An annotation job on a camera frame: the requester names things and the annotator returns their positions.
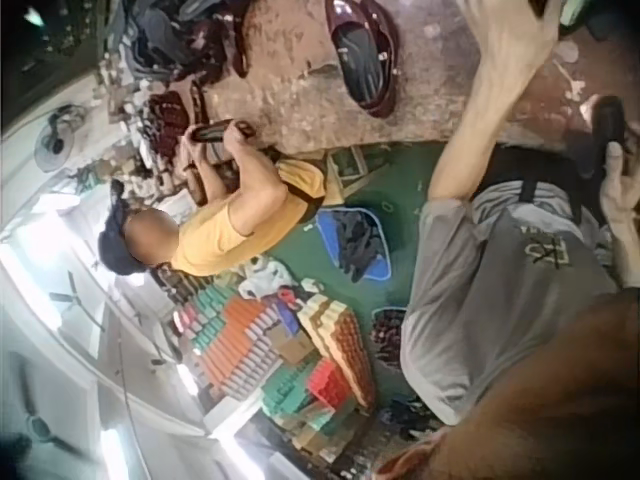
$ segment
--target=gray t-shirt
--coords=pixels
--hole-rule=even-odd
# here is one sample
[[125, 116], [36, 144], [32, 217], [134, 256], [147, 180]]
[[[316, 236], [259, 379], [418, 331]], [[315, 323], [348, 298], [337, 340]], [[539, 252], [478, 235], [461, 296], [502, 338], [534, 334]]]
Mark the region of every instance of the gray t-shirt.
[[502, 185], [483, 193], [473, 209], [438, 200], [422, 212], [401, 365], [448, 425], [594, 296], [616, 290], [595, 245], [585, 245], [589, 228], [568, 218], [566, 198], [543, 205], [555, 187], [542, 184], [533, 204], [518, 203], [519, 182], [510, 183], [510, 191]]

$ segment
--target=concrete floor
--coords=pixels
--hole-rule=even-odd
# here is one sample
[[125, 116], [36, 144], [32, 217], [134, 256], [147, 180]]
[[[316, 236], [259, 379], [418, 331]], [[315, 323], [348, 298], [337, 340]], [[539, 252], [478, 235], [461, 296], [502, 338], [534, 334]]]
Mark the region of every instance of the concrete floor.
[[[389, 155], [391, 164], [384, 173], [347, 201], [347, 205], [368, 208], [379, 217], [391, 249], [392, 277], [389, 280], [351, 283], [331, 263], [317, 228], [308, 231], [303, 227], [296, 228], [270, 252], [283, 261], [297, 279], [315, 278], [324, 284], [328, 296], [353, 308], [369, 352], [372, 351], [369, 341], [372, 310], [388, 305], [404, 307], [409, 301], [419, 212], [441, 152], [442, 146], [436, 144], [393, 147]], [[411, 391], [402, 374], [373, 359], [372, 365], [379, 403], [385, 403], [395, 393]]]

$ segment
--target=blue basket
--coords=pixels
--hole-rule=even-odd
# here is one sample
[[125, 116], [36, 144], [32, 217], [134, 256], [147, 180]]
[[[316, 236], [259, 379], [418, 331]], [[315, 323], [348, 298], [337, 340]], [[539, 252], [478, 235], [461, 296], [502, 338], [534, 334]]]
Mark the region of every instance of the blue basket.
[[380, 232], [380, 240], [384, 247], [384, 257], [378, 256], [371, 265], [367, 268], [364, 274], [364, 278], [369, 280], [385, 281], [391, 278], [391, 257], [389, 255], [389, 246], [387, 240], [384, 237], [384, 231], [382, 230], [382, 224], [378, 217], [367, 209], [359, 207], [333, 207], [333, 208], [321, 208], [316, 215], [316, 225], [320, 230], [322, 241], [327, 249], [331, 261], [337, 267], [339, 244], [338, 244], [338, 231], [336, 221], [333, 218], [333, 212], [361, 212], [374, 220]]

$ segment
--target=person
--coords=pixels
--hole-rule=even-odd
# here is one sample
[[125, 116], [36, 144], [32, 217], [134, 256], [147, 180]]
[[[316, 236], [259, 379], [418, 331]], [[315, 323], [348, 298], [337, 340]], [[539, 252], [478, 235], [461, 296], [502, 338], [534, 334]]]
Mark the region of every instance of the person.
[[[458, 4], [481, 61], [421, 214], [400, 352], [445, 426], [374, 478], [637, 478], [640, 165], [625, 168], [610, 143], [600, 202], [589, 202], [568, 160], [496, 148], [563, 4], [549, 0], [542, 16], [527, 0]], [[598, 262], [599, 214], [619, 284]]]
[[237, 122], [227, 127], [223, 139], [240, 176], [238, 190], [229, 193], [207, 160], [205, 144], [190, 140], [194, 128], [182, 138], [177, 164], [186, 167], [187, 178], [197, 169], [206, 205], [178, 227], [161, 210], [131, 208], [122, 199], [122, 186], [116, 187], [98, 238], [100, 258], [116, 274], [164, 263], [196, 276], [219, 273], [276, 245], [322, 203], [322, 171], [293, 159], [274, 164], [249, 143]]

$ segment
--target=yellow shirt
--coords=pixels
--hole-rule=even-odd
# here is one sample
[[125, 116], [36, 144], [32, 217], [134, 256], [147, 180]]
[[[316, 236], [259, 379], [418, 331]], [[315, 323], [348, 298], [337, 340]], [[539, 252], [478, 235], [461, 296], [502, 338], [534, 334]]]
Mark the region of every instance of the yellow shirt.
[[[284, 182], [312, 198], [325, 194], [324, 175], [313, 165], [287, 159], [279, 161], [277, 168]], [[180, 242], [171, 259], [173, 268], [207, 276], [246, 262], [282, 240], [307, 210], [303, 200], [289, 193], [276, 214], [258, 225], [253, 235], [244, 237], [229, 221], [229, 202], [234, 195], [202, 207], [180, 227]]]

